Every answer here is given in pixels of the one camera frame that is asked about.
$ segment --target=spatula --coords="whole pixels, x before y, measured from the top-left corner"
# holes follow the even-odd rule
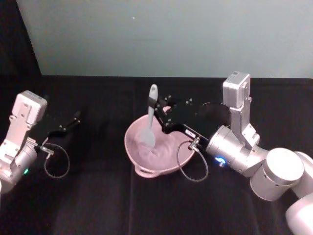
[[[149,98],[157,100],[157,85],[153,84],[150,88]],[[152,132],[152,121],[154,116],[155,110],[153,107],[148,108],[148,123],[147,126],[141,131],[140,133],[140,142],[144,143],[148,147],[153,148],[156,144],[155,135]]]

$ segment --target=white sticker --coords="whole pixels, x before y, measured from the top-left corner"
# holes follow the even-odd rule
[[[187,135],[189,135],[190,137],[192,137],[192,138],[195,138],[196,137],[196,135],[194,134],[194,133],[192,133],[191,131],[189,131],[189,130],[185,130],[185,133],[187,134]]]

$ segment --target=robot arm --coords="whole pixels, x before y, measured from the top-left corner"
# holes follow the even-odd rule
[[[9,117],[10,127],[0,146],[1,193],[10,191],[37,158],[34,140],[27,138],[46,107],[47,101],[30,91],[17,95]]]
[[[149,105],[155,108],[164,133],[180,131],[194,140],[200,138],[199,149],[215,157],[220,166],[228,165],[250,177],[250,186],[260,198],[273,201],[291,188],[300,200],[286,212],[288,225],[295,235],[313,235],[313,160],[301,152],[285,148],[267,151],[257,146],[260,136],[249,121],[249,93],[249,74],[234,72],[223,83],[223,100],[230,111],[230,125],[212,119],[213,113],[195,115],[201,108],[198,112],[190,108],[192,99],[173,105],[168,96]],[[166,105],[171,108],[165,113],[162,107]]]

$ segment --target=spatula head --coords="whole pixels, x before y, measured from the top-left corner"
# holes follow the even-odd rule
[[[152,130],[148,127],[144,128],[140,133],[140,142],[144,143],[148,147],[153,148],[156,144],[156,138]]]

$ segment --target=cylindrical joint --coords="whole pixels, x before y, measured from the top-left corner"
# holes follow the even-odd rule
[[[15,158],[16,166],[23,172],[36,160],[37,153],[32,146],[24,145],[22,151]]]
[[[313,193],[296,201],[286,211],[289,228],[294,235],[313,234]]]
[[[246,177],[251,177],[256,172],[268,153],[256,145],[252,150],[246,149],[244,143],[240,143],[226,126],[221,126],[217,130],[206,152],[214,157],[223,158],[229,167]]]
[[[292,191],[294,191],[298,198],[302,198],[313,193],[313,159],[305,153],[295,153],[299,156],[303,163],[304,173],[300,182],[296,186],[292,187]]]
[[[246,158],[246,156],[241,156],[244,154],[241,152],[243,147],[244,145],[240,144],[229,128],[221,126],[211,138],[210,143],[206,148],[206,152],[214,157],[222,157],[228,165],[232,165],[235,159]],[[235,163],[235,167],[232,168],[236,171],[242,172],[243,167],[241,167],[240,164]]]
[[[298,155],[285,148],[275,148],[268,152],[266,160],[251,177],[250,186],[260,198],[274,201],[296,185],[303,172]]]
[[[37,153],[32,146],[24,145],[11,164],[2,164],[0,180],[2,193],[9,192],[23,176],[24,171],[36,160]]]

